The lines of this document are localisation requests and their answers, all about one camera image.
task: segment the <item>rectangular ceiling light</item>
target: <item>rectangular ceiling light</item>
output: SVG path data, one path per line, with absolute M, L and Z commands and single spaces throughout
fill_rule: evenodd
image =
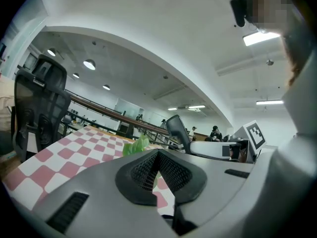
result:
M 280 37 L 280 35 L 275 34 L 275 33 L 263 34 L 263 33 L 257 32 L 254 34 L 244 36 L 243 40 L 244 40 L 244 43 L 246 44 L 246 46 L 250 46 L 252 44 L 263 42 L 263 41 L 270 40 L 270 39 L 277 38 L 277 37 Z
M 282 100 L 276 101 L 257 101 L 257 105 L 273 105 L 273 104 L 283 104 Z
M 189 109 L 202 109 L 202 108 L 205 108 L 204 105 L 201 105 L 201 106 L 192 106 L 192 107 L 188 107 Z

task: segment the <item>checkered tablecloth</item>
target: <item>checkered tablecloth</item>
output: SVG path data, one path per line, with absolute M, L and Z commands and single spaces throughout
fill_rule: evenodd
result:
M 81 171 L 122 157 L 124 143 L 133 142 L 87 126 L 50 145 L 22 163 L 3 180 L 12 198 L 32 210 L 48 193 Z M 160 148 L 150 145 L 147 150 Z M 158 212 L 173 215 L 174 195 L 162 177 L 153 194 Z

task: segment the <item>ceiling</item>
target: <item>ceiling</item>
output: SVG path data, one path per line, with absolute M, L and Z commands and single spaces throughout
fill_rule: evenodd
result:
M 78 73 L 79 80 L 89 85 L 101 87 L 108 84 L 113 94 L 116 92 L 111 86 L 115 84 L 127 91 L 131 87 L 153 98 L 165 110 L 184 105 L 206 105 L 204 112 L 197 114 L 214 114 L 194 91 L 176 77 L 122 46 L 87 35 L 46 31 L 40 32 L 32 45 L 48 56 L 47 50 L 55 48 L 58 51 L 56 57 L 50 57 L 62 64 L 69 76 Z M 96 70 L 89 70 L 83 65 L 86 59 L 96 63 Z
M 69 18 L 63 18 L 69 22 L 77 16 L 84 18 L 86 13 L 98 16 L 98 20 L 106 18 L 121 25 L 129 24 L 131 32 L 134 27 L 141 29 L 148 34 L 147 37 L 155 36 L 187 57 L 197 74 L 219 88 L 218 94 L 229 93 L 234 108 L 264 110 L 265 107 L 256 106 L 257 100 L 280 99 L 287 90 L 288 63 L 281 39 L 246 47 L 243 36 L 256 29 L 249 23 L 243 28 L 235 26 L 229 1 L 44 0 L 44 4 L 49 15 L 69 12 Z M 131 84 L 164 107 L 205 103 L 196 91 L 149 60 L 104 40 L 96 40 L 94 46 L 94 40 L 85 35 L 41 32 L 33 44 L 41 51 L 56 47 L 68 64 L 67 70 L 71 74 L 78 72 L 83 75 L 80 80 L 86 83 L 101 85 L 110 84 L 110 81 L 113 84 L 117 80 L 118 83 Z M 96 77 L 88 76 L 82 64 L 82 60 L 88 58 L 97 64 Z M 274 65 L 268 67 L 267 59 L 274 60 Z M 163 79 L 164 75 L 168 75 L 167 80 Z

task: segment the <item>desk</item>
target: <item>desk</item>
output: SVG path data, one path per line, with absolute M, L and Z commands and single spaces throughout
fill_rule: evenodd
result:
M 133 140 L 87 126 L 55 142 L 10 172 L 3 180 L 9 195 L 32 210 L 48 193 L 93 165 L 122 157 L 124 143 Z M 161 148 L 150 145 L 147 150 Z M 153 194 L 158 212 L 173 215 L 174 195 L 162 177 Z
M 0 76 L 0 110 L 14 106 L 14 80 Z

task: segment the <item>ceiling light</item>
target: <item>ceiling light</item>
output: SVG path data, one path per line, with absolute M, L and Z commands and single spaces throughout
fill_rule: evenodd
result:
M 56 56 L 56 50 L 55 49 L 49 49 L 48 50 L 48 53 L 51 55 L 51 56 L 53 56 L 53 57 L 55 57 Z
M 283 104 L 282 100 L 276 101 L 257 101 L 257 105 L 272 105 L 272 104 Z
M 189 109 L 202 109 L 205 108 L 206 106 L 201 105 L 201 106 L 192 106 L 192 107 L 188 107 Z
M 86 61 L 84 61 L 84 65 L 88 68 L 88 69 L 92 69 L 95 70 L 96 69 L 96 64 L 93 60 L 88 59 Z
M 108 85 L 103 85 L 103 88 L 106 90 L 110 90 L 110 86 L 108 86 Z
M 259 43 L 259 42 L 266 41 L 266 40 L 270 40 L 270 39 L 277 38 L 277 37 L 280 37 L 280 35 L 275 34 L 275 33 L 263 34 L 263 33 L 257 32 L 254 34 L 249 34 L 247 36 L 244 36 L 243 40 L 244 40 L 244 43 L 246 44 L 246 46 L 250 46 L 252 44 Z

